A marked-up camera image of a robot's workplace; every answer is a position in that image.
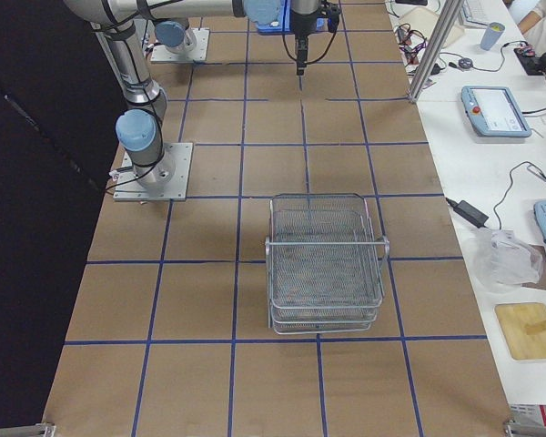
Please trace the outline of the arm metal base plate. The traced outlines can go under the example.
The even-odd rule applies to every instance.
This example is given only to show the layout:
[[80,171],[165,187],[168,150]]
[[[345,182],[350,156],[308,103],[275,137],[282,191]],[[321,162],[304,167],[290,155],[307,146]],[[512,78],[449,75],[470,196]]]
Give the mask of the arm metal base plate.
[[179,23],[165,22],[156,26],[157,46],[151,62],[156,64],[204,63],[207,58],[208,28],[185,29]]
[[144,168],[134,168],[131,158],[123,153],[121,171],[117,178],[117,187],[113,188],[115,201],[185,201],[187,184],[192,161],[192,143],[165,143],[163,159],[140,181],[139,174],[147,172]]

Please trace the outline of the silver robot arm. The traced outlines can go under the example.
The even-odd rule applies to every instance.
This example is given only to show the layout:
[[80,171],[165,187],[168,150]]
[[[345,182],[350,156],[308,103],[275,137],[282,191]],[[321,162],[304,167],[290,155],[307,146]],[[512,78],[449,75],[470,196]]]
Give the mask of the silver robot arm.
[[135,20],[151,21],[163,45],[185,53],[196,43],[190,17],[247,17],[267,24],[279,11],[277,1],[66,1],[65,5],[101,36],[122,87],[128,110],[116,121],[116,135],[133,171],[124,184],[154,195],[164,193],[177,172],[177,161],[162,135],[167,95],[150,75]]

